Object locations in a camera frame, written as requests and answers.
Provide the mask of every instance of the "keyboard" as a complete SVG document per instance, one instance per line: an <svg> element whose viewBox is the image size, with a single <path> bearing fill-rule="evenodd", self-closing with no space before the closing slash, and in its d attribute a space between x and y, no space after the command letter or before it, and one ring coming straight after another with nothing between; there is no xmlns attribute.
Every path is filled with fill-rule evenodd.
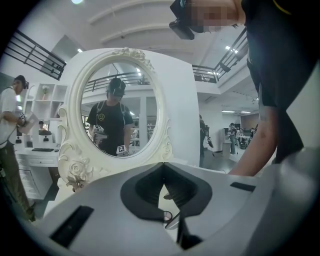
<svg viewBox="0 0 320 256"><path fill-rule="evenodd" d="M32 151L39 151L39 152L51 152L54 151L53 148L34 148Z"/></svg>

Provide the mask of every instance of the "white cabinet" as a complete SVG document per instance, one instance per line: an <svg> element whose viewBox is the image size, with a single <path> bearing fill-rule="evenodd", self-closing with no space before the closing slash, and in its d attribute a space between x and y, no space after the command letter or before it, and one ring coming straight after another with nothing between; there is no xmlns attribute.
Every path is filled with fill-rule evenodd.
<svg viewBox="0 0 320 256"><path fill-rule="evenodd" d="M16 160L26 196L43 200L53 183L48 167L56 166L57 158L16 153Z"/></svg>

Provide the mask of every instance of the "ceiling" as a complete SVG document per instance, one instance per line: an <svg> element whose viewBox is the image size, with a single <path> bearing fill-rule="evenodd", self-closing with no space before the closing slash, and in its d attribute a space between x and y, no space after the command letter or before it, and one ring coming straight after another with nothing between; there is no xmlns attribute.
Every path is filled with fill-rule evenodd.
<svg viewBox="0 0 320 256"><path fill-rule="evenodd" d="M197 34L194 40L181 40L169 28L169 23L176 19L170 10L173 1L83 0L73 4L71 0L43 0L42 6L65 27L66 36L84 51L137 48L214 68L227 52L226 46L232 45L244 27L223 27L216 32ZM124 73L135 71L125 64L117 67ZM198 100L219 101L224 110L258 109L251 80L241 82L217 98L208 99L210 96L199 93Z"/></svg>

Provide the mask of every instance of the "black slot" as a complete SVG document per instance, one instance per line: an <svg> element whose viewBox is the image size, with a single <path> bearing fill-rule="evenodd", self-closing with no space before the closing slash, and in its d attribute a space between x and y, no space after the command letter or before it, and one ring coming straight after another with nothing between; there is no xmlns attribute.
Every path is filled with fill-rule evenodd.
<svg viewBox="0 0 320 256"><path fill-rule="evenodd" d="M89 206L79 206L50 238L63 247L68 247L93 213Z"/></svg>
<svg viewBox="0 0 320 256"><path fill-rule="evenodd" d="M239 182L232 183L230 185L230 187L234 187L236 189L245 190L245 191L249 191L249 192L253 192L256 188L256 186L254 186L254 185L248 185L248 184L243 184L243 183L239 183Z"/></svg>

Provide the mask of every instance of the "oval mirror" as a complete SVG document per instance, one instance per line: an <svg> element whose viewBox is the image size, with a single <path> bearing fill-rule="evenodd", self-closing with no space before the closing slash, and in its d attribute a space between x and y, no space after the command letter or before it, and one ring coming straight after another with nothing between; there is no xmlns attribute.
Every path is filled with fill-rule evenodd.
<svg viewBox="0 0 320 256"><path fill-rule="evenodd" d="M129 157L152 139L157 101L151 80L136 64L114 62L92 74L82 94L81 118L93 144L113 157Z"/></svg>

